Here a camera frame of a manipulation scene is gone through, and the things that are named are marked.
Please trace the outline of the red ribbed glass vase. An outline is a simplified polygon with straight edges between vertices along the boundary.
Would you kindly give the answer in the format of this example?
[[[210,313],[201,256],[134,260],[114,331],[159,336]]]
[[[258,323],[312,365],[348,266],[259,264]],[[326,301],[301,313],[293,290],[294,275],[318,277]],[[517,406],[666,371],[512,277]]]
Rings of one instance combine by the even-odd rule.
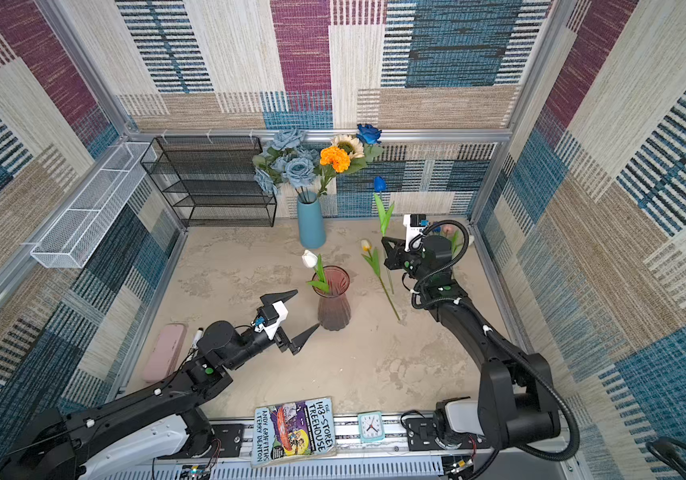
[[[320,287],[322,280],[317,273],[309,282],[319,297],[318,322],[326,330],[339,331],[344,329],[351,319],[351,307],[346,296],[351,280],[347,271],[339,266],[324,266],[323,271],[327,291]]]

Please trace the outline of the yellow tulip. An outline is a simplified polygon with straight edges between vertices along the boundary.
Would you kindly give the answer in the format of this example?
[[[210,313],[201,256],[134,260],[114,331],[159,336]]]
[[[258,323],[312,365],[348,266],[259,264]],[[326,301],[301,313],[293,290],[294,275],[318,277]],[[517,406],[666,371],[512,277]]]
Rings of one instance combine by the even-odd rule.
[[[383,292],[386,296],[386,299],[387,299],[394,315],[396,316],[397,321],[400,322],[401,317],[400,317],[400,315],[399,315],[399,313],[398,313],[398,311],[397,311],[397,309],[393,303],[393,300],[389,294],[388,288],[386,287],[386,285],[383,281],[383,277],[382,277],[382,273],[381,273],[381,262],[380,262],[380,256],[379,256],[378,249],[366,239],[361,241],[361,248],[363,250],[362,257],[365,259],[367,264],[371,267],[374,275],[378,279],[380,287],[383,290]]]

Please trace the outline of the white tulip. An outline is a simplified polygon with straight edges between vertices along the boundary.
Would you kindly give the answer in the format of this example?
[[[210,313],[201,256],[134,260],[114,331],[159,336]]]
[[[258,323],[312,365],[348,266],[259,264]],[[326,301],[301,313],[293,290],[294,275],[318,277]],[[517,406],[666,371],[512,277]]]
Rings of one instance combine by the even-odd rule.
[[[323,295],[329,294],[331,287],[321,257],[310,250],[305,250],[301,259],[305,267],[314,271],[314,277],[307,284]]]

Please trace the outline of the blue tulip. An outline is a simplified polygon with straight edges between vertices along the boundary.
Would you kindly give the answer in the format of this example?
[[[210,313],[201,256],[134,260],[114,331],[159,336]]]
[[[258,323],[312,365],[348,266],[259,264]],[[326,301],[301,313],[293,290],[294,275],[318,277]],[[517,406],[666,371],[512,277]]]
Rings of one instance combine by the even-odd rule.
[[[379,226],[381,230],[381,237],[385,237],[387,235],[387,230],[390,225],[390,219],[393,213],[394,206],[391,205],[388,209],[385,208],[385,205],[383,203],[382,198],[380,197],[380,194],[385,192],[386,190],[386,181],[380,177],[376,176],[373,179],[373,189],[374,189],[374,201],[375,205],[377,208],[377,213],[378,213],[378,220],[379,220]],[[375,247],[370,247],[369,250],[370,253],[370,265],[373,268],[373,272],[376,272],[376,270],[379,272],[380,267],[375,267],[374,265],[374,260],[375,260]],[[378,276],[378,279],[381,280],[381,286],[384,289],[384,292],[386,294],[386,297],[390,300],[389,293],[386,289],[385,286],[383,286],[382,278],[380,276],[380,273],[376,272],[376,275]],[[391,293],[394,293],[394,288],[393,288],[393,282],[390,277],[390,273],[387,274],[388,279],[389,279],[389,288],[391,289]]]

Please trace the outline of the blue ceramic vase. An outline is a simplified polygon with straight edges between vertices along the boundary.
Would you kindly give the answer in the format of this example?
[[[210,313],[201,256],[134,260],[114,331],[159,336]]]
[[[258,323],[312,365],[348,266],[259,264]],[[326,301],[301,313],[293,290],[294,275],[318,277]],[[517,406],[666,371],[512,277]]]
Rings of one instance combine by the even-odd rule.
[[[308,198],[298,198],[297,218],[301,245],[308,250],[315,250],[326,242],[324,218],[321,202],[316,193],[308,193]]]

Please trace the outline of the cream sunflower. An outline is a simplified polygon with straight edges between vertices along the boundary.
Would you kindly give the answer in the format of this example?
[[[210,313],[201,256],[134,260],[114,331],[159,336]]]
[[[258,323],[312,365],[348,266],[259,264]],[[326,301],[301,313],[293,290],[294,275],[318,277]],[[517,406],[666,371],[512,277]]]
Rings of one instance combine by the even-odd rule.
[[[363,144],[355,136],[337,135],[331,140],[331,146],[345,150],[351,158],[351,166],[346,173],[354,173],[367,166],[364,159]]]

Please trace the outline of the dark blue rose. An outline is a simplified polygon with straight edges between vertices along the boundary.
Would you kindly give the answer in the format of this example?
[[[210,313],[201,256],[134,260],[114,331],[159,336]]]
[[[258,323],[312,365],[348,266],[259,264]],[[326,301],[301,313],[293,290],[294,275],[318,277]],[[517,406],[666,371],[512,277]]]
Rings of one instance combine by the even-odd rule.
[[[358,124],[357,129],[357,138],[363,144],[364,159],[372,162],[384,151],[380,141],[382,131],[371,124]]]

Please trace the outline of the orange marigold flower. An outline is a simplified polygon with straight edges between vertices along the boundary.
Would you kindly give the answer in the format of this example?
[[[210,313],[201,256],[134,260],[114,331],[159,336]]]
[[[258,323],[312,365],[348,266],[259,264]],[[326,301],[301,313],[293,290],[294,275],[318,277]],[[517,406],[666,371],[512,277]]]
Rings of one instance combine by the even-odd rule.
[[[325,196],[328,193],[328,186],[331,181],[340,174],[346,173],[350,166],[351,158],[345,150],[337,146],[323,149],[320,153],[319,165],[315,169],[320,180],[318,195]]]

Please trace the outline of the pale blue rose bouquet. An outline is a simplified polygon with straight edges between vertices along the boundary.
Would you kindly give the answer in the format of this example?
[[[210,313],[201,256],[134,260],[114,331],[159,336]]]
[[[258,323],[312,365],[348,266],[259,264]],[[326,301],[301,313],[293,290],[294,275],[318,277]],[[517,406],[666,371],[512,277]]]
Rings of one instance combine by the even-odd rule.
[[[311,188],[319,176],[320,152],[303,146],[307,132],[280,131],[263,151],[252,158],[254,180],[266,195],[277,195],[279,187],[290,185],[301,203],[314,201]]]

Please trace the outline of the tulip bunch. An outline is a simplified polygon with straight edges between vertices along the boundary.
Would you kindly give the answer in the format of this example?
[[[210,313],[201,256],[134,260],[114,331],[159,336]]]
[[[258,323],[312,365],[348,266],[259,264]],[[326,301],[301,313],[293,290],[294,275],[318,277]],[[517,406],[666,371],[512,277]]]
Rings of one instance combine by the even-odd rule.
[[[439,233],[451,244],[452,257],[456,257],[464,244],[464,235],[455,225],[445,224],[439,227]]]

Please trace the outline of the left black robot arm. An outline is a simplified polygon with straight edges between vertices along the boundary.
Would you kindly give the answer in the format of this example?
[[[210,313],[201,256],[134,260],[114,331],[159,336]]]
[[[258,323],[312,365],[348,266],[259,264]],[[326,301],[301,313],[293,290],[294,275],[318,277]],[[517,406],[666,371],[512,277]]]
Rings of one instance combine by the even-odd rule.
[[[281,327],[296,291],[265,294],[249,329],[209,325],[194,351],[166,378],[104,405],[63,414],[48,409],[0,460],[2,479],[101,479],[155,458],[213,453],[202,411],[233,381],[230,373],[271,346],[297,354],[314,333],[288,338]]]

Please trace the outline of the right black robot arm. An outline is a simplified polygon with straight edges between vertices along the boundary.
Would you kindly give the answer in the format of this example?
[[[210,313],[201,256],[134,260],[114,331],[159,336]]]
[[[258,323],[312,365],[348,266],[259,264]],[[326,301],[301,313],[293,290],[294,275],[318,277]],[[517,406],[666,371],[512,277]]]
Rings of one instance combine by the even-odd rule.
[[[479,368],[477,418],[489,444],[554,462],[574,457],[579,427],[553,386],[548,362],[513,345],[483,317],[454,278],[450,240],[429,235],[410,246],[384,237],[381,244],[384,266],[415,281],[413,307],[452,333]]]

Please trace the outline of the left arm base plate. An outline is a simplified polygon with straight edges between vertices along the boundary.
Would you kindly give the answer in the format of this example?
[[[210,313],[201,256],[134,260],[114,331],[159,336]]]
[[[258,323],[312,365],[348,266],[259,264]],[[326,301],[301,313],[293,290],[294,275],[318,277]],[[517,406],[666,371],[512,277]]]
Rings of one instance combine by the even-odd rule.
[[[206,439],[203,452],[193,454],[192,458],[207,460],[238,458],[245,438],[244,433],[245,426],[242,423],[214,424]]]

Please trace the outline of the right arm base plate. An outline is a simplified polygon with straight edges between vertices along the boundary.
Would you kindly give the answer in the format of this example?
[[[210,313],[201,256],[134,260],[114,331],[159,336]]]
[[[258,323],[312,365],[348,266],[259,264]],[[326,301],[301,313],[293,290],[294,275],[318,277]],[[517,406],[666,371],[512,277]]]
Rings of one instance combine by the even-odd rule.
[[[432,417],[420,412],[404,412],[399,423],[406,432],[408,450],[423,452],[430,450],[475,450],[485,447],[485,440],[476,434],[451,433],[448,429],[439,432]]]

